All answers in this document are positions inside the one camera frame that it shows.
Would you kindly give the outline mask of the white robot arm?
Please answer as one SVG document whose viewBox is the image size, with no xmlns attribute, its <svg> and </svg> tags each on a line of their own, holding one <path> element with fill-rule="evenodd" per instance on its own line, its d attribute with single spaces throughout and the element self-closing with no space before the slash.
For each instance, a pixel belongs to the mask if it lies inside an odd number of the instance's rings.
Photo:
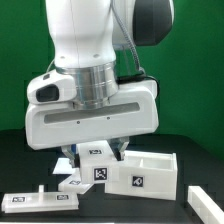
<svg viewBox="0 0 224 224">
<path fill-rule="evenodd" d="M 117 50 L 160 43 L 174 22 L 173 0 L 45 0 L 55 67 L 27 87 L 27 143 L 35 150 L 117 142 L 158 125 L 158 81 L 142 66 L 116 75 Z"/>
</svg>

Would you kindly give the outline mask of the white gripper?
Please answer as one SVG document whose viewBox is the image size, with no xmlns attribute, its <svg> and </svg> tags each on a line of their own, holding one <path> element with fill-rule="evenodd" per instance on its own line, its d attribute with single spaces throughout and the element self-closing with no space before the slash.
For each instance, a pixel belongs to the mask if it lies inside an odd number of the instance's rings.
<svg viewBox="0 0 224 224">
<path fill-rule="evenodd" d="M 121 85 L 109 104 L 100 109 L 77 110 L 71 102 L 29 105 L 27 143 L 35 150 L 62 146 L 70 165 L 78 168 L 79 153 L 72 144 L 111 139 L 114 156 L 123 161 L 127 136 L 152 133 L 159 125 L 157 91 L 155 81 L 144 80 Z"/>
</svg>

